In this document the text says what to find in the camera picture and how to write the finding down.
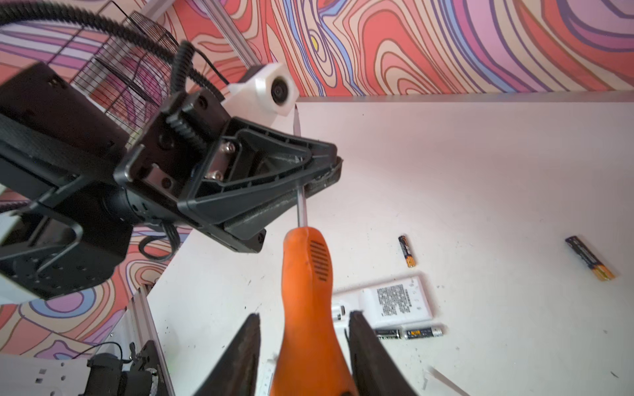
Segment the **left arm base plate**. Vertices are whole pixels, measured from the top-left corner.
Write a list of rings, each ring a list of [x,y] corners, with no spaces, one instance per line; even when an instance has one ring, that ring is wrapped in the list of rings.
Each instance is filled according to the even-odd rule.
[[[88,382],[82,395],[169,395],[167,375],[159,361],[154,341],[124,361],[112,353],[97,353],[88,359]]]

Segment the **white battery cover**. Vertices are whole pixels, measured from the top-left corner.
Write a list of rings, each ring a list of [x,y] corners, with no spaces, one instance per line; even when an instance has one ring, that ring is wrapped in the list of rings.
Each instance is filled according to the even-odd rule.
[[[424,395],[469,396],[469,394],[432,366],[425,372]]]

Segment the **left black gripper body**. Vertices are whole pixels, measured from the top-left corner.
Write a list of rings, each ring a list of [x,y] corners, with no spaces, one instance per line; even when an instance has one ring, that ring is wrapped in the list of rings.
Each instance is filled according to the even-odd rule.
[[[165,100],[146,124],[113,174],[125,191],[112,201],[136,223],[158,229],[162,222],[189,225],[235,252],[258,253],[266,230],[254,237],[238,239],[220,224],[193,219],[178,208],[188,183],[211,154],[230,116],[214,94],[206,89],[179,92]]]

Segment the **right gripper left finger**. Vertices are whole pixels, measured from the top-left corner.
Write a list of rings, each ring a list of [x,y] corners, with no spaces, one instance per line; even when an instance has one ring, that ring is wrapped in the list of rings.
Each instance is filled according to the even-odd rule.
[[[195,395],[254,396],[261,345],[260,317],[250,314]]]

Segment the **long white remote control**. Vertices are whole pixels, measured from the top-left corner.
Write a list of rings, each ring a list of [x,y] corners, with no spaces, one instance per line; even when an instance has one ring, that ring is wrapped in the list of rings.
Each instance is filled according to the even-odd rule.
[[[434,318],[419,275],[333,294],[331,313],[336,329],[348,327],[351,314],[357,311],[372,329],[397,328]]]

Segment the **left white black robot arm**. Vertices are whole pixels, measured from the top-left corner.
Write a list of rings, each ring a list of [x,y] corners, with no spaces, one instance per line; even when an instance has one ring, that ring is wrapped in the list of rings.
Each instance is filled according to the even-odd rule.
[[[128,44],[164,69],[162,93],[130,89],[109,115],[94,97],[38,62],[1,86],[1,183],[23,201],[1,206],[1,297],[49,300],[108,281],[133,230],[154,230],[177,252],[188,225],[240,253],[260,252],[269,224],[335,184],[343,161],[332,143],[272,128],[297,113],[284,64],[249,68],[225,96],[193,64],[200,51],[153,38],[67,3],[4,1],[3,26],[53,21],[106,34],[106,69]]]

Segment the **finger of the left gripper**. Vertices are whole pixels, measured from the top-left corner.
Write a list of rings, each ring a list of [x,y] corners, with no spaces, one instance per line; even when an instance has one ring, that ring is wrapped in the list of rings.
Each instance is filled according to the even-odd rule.
[[[337,183],[341,178],[342,169],[343,159],[338,157],[332,168],[305,185],[305,197],[310,198]],[[264,203],[262,206],[228,220],[223,224],[223,229],[237,239],[251,239],[296,205],[297,189],[294,187],[291,191]]]
[[[178,209],[198,224],[237,224],[337,165],[332,143],[234,117],[183,188]]]

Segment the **orange handle screwdriver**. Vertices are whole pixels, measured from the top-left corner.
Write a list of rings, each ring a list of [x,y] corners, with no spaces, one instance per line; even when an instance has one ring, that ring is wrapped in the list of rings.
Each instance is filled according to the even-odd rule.
[[[323,234],[308,226],[302,185],[297,219],[283,244],[284,331],[270,394],[357,395],[332,320],[330,251]]]

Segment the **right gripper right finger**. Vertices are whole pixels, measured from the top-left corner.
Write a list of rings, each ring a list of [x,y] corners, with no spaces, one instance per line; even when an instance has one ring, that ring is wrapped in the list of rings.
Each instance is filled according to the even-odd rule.
[[[359,395],[416,395],[360,311],[350,314],[348,349]]]

